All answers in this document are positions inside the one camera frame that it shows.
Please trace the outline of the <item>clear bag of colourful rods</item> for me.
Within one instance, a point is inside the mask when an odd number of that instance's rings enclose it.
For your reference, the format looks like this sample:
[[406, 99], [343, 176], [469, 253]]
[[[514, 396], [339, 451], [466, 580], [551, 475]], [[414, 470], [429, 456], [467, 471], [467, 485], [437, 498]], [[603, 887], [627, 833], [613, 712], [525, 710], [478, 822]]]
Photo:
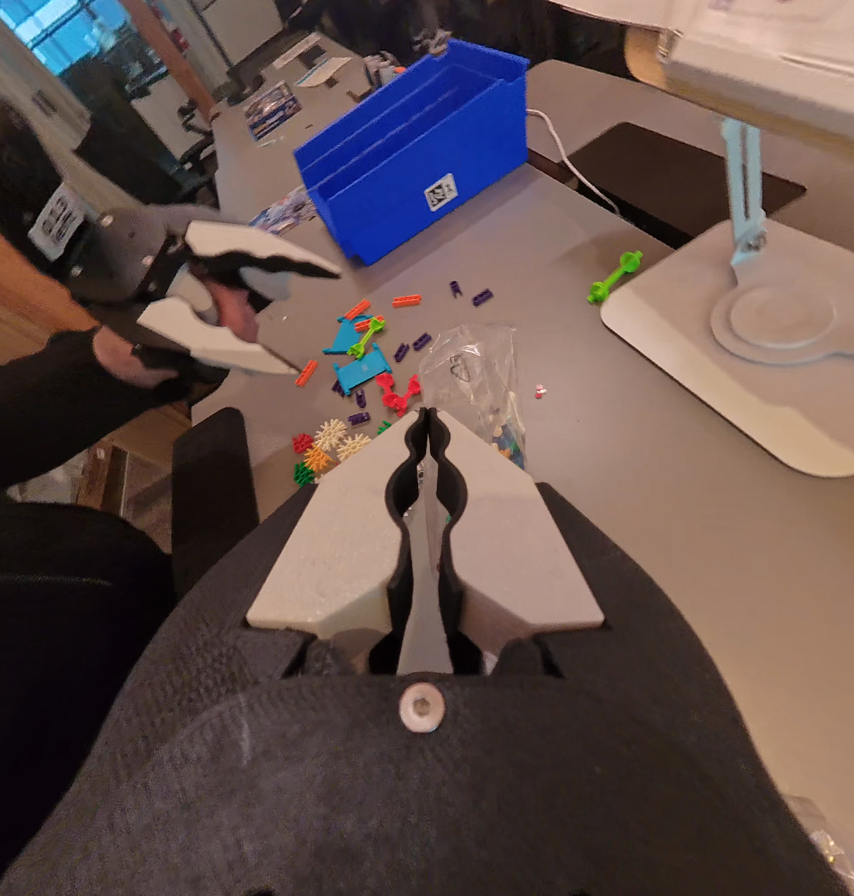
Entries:
[[525, 422], [515, 328], [465, 323], [446, 330], [421, 361], [423, 403], [447, 412], [525, 471]]

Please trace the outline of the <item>cyan flat toy piece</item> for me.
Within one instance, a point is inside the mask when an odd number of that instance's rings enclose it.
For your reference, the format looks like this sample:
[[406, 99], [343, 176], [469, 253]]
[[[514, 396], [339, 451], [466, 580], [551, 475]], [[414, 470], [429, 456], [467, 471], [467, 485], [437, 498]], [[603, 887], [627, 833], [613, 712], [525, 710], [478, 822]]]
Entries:
[[328, 356], [346, 355], [349, 349], [363, 338], [366, 330], [369, 329], [370, 320], [368, 315], [338, 318], [336, 336], [330, 346], [322, 349], [323, 354]]
[[334, 363], [333, 368], [336, 378], [343, 384], [349, 395], [370, 379], [375, 378], [376, 375], [392, 372], [392, 367], [377, 342], [372, 343], [371, 349], [364, 354], [361, 360], [354, 359], [344, 366]]

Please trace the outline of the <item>person's left hand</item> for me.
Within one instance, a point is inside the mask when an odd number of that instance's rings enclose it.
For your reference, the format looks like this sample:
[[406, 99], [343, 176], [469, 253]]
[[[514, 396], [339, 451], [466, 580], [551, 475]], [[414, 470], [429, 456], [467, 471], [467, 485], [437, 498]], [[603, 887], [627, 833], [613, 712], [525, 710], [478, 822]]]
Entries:
[[[221, 283], [201, 270], [193, 275], [209, 292], [216, 309], [217, 323], [244, 342], [257, 342], [258, 323], [256, 312], [249, 302], [249, 290]], [[105, 326], [94, 335], [92, 348], [97, 363], [109, 375], [127, 385], [152, 390], [179, 376], [179, 372], [173, 369], [145, 366], [134, 355], [130, 342]]]

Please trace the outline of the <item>white stand with wooden board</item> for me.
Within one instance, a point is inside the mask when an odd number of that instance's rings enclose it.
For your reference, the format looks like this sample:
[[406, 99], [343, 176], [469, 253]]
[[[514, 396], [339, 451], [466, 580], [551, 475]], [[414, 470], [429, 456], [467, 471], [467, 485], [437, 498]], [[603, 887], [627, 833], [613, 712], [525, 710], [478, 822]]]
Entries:
[[760, 147], [781, 130], [854, 161], [854, 75], [670, 32], [657, 59], [668, 92], [723, 117], [729, 219], [619, 286], [602, 322], [780, 462], [854, 476], [854, 249], [767, 216]]

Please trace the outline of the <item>person's left forearm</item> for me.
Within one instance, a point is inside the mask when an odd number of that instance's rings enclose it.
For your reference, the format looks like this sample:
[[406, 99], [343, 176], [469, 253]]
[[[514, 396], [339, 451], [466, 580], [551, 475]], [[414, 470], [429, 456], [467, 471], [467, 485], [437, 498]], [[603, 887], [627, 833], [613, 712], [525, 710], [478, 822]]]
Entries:
[[192, 387], [172, 369], [144, 366], [108, 327], [54, 334], [40, 351], [0, 365], [0, 491], [58, 468]]

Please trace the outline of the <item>lime green toy rod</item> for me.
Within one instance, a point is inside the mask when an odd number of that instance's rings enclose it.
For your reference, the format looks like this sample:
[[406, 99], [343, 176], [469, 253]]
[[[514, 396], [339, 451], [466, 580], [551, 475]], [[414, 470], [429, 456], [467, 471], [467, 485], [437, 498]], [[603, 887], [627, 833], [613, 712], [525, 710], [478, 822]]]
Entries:
[[643, 260], [643, 252], [628, 251], [620, 256], [614, 271], [605, 279], [596, 281], [590, 286], [587, 301], [594, 306], [603, 304], [610, 297], [612, 289], [627, 275], [638, 271]]

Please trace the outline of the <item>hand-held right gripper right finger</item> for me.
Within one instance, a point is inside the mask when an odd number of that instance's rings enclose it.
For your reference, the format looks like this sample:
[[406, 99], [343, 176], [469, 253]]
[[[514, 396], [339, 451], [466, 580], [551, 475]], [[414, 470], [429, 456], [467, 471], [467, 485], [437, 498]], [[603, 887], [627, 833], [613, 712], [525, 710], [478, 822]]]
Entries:
[[454, 674], [603, 612], [533, 478], [447, 411], [429, 411], [429, 554]]

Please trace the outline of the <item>blue printed packet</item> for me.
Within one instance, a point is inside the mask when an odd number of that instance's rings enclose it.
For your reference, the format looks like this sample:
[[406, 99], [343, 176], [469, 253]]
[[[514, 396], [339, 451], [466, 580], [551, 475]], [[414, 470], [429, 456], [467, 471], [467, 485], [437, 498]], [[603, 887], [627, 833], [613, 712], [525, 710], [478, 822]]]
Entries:
[[319, 218], [305, 186], [300, 185], [250, 221], [250, 226], [280, 236], [302, 223]]

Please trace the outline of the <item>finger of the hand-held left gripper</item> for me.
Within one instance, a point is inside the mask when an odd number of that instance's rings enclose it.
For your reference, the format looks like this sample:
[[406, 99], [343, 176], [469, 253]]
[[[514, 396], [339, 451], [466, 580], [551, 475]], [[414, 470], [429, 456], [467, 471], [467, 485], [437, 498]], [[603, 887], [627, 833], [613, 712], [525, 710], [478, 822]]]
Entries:
[[172, 296], [154, 301], [137, 324], [154, 347], [203, 364], [262, 375], [298, 376], [301, 369], [258, 342], [245, 342], [226, 327], [204, 321], [188, 301]]
[[193, 220], [184, 233], [190, 256], [223, 283], [240, 281], [269, 300], [287, 300], [291, 276], [336, 280], [341, 269], [315, 252], [247, 225]]

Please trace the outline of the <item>scattered loose plastic connectors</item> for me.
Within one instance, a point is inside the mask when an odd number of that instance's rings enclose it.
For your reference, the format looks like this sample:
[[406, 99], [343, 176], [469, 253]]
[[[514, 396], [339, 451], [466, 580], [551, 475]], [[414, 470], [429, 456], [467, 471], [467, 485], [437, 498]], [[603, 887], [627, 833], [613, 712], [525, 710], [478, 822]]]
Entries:
[[348, 423], [331, 419], [325, 421], [315, 435], [300, 433], [291, 439], [296, 461], [293, 481], [299, 488], [318, 484], [321, 479], [343, 462], [359, 454], [372, 438], [363, 433], [351, 433]]

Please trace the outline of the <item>person's black clothing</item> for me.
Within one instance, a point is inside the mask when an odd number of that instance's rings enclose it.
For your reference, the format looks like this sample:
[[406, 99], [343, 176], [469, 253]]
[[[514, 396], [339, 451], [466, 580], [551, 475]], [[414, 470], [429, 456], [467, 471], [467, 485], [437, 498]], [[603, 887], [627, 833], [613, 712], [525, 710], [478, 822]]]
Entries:
[[175, 604], [171, 557], [127, 521], [0, 494], [0, 877]]

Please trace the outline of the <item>blue toy box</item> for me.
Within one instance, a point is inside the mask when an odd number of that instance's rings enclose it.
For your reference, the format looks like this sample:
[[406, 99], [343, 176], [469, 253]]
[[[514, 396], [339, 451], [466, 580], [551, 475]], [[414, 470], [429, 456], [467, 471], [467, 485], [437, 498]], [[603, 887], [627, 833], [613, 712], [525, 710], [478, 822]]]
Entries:
[[280, 81], [244, 106], [244, 120], [253, 140], [260, 142], [301, 110], [291, 87]]

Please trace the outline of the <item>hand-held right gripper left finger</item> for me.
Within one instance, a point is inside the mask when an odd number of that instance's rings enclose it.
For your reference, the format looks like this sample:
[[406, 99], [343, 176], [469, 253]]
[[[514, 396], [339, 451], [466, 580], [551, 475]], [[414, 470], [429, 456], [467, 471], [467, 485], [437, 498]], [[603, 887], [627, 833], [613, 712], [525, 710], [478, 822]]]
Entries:
[[419, 498], [427, 409], [406, 414], [307, 491], [309, 502], [247, 615], [257, 629], [294, 630], [365, 654], [395, 674], [413, 605], [405, 515]]

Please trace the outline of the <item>toy instruction sheet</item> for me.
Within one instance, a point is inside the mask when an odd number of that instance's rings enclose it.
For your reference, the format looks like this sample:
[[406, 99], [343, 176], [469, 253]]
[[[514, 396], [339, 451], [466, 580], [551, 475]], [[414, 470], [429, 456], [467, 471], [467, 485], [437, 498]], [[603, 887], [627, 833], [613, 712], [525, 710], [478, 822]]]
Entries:
[[558, 1], [619, 24], [854, 75], [854, 1]]

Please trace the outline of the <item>blue plastic bin with tag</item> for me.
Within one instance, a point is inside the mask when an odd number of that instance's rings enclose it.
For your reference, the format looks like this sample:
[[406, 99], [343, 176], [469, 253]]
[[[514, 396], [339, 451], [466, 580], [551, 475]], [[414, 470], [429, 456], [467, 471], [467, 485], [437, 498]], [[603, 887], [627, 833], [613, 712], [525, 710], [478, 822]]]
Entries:
[[450, 39], [294, 151], [347, 258], [376, 263], [526, 162], [528, 67]]

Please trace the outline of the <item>white paper sheet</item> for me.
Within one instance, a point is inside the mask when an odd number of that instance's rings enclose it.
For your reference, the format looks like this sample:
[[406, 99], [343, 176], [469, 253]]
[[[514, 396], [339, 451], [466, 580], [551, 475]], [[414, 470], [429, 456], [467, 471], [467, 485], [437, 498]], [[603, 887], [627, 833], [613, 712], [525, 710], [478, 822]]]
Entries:
[[349, 56], [330, 56], [321, 59], [317, 64], [309, 69], [296, 83], [296, 87], [315, 88], [327, 84], [335, 78], [338, 72], [352, 62], [353, 58]]

